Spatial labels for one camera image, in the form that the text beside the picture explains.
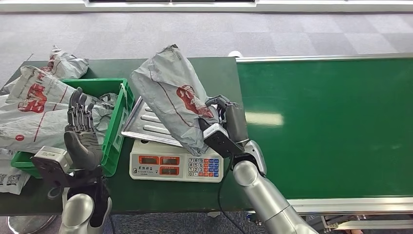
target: green plastic crate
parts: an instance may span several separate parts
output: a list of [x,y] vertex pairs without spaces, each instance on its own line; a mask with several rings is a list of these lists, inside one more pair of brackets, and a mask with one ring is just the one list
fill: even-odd
[[[103,171],[106,176],[113,176],[116,172],[124,139],[121,131],[126,119],[131,113],[134,102],[134,96],[128,85],[128,81],[124,78],[64,79],[62,81],[74,88],[81,87],[84,93],[95,97],[99,97],[106,93],[119,94],[108,130],[106,132],[106,137],[102,145],[103,158],[101,164]],[[127,93],[126,96],[124,95],[121,84],[125,87]],[[29,173],[35,178],[41,178],[41,175],[30,160],[32,156],[32,153],[17,152],[12,159],[11,165]]]

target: metal weighing plate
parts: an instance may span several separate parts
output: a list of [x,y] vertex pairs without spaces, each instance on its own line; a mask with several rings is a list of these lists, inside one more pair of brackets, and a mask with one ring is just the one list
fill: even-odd
[[131,115],[126,120],[122,135],[182,147],[170,135],[169,131],[141,97],[139,97],[132,109]]

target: green table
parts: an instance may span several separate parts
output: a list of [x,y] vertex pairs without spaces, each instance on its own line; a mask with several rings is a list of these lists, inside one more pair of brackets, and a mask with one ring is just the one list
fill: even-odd
[[[141,62],[91,61],[85,78],[127,78]],[[191,62],[210,95],[219,91],[212,74],[223,73],[215,79],[231,84],[237,73],[233,58]],[[237,70],[250,138],[262,148],[268,178],[299,213],[413,211],[413,58],[239,58]],[[241,101],[237,87],[230,90],[224,94]],[[108,179],[114,213],[217,210],[217,184],[132,180],[132,143],[125,140]],[[61,212],[47,190],[30,179],[20,196],[0,194],[0,215]],[[251,209],[232,175],[222,204]]]

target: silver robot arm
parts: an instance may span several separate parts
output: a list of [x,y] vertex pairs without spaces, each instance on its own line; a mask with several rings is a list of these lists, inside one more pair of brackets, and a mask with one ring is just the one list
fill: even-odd
[[233,156],[233,174],[255,212],[271,234],[318,234],[288,203],[267,178],[266,164],[259,145],[248,138],[244,110],[224,96],[206,102],[216,104],[221,124],[205,126],[204,142],[222,157]]
[[[53,186],[48,198],[63,200],[59,234],[101,234],[112,210],[93,126],[93,103],[86,106],[86,99],[80,88],[70,97],[64,133],[67,150],[44,146],[32,157],[43,180]],[[70,173],[72,165],[77,169]]]
[[234,167],[234,177],[271,234],[317,234],[294,210],[275,185],[264,178],[257,166],[242,160]]

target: cable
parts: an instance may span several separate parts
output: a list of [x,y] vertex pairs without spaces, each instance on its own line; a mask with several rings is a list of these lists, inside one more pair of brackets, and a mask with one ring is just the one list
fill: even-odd
[[113,223],[112,215],[110,215],[110,214],[109,214],[109,221],[111,222],[112,233],[113,233],[113,234],[116,234],[115,225],[114,225],[114,223]]
[[245,232],[238,224],[236,224],[236,223],[234,222],[234,220],[232,220],[232,219],[225,213],[225,211],[222,209],[222,206],[221,206],[221,198],[220,198],[220,197],[221,197],[222,185],[224,184],[225,178],[226,178],[226,176],[228,175],[229,170],[231,169],[231,165],[232,165],[233,160],[234,160],[234,155],[231,156],[231,159],[230,159],[230,161],[229,161],[229,165],[228,165],[228,167],[227,167],[227,169],[226,169],[226,171],[225,171],[224,177],[222,178],[222,181],[221,181],[221,183],[220,183],[220,187],[218,188],[218,207],[219,207],[220,211],[224,214],[224,216],[225,216],[227,219],[229,219],[229,221],[231,221],[231,223],[234,224],[235,227],[237,227],[243,234],[246,234],[246,232]]

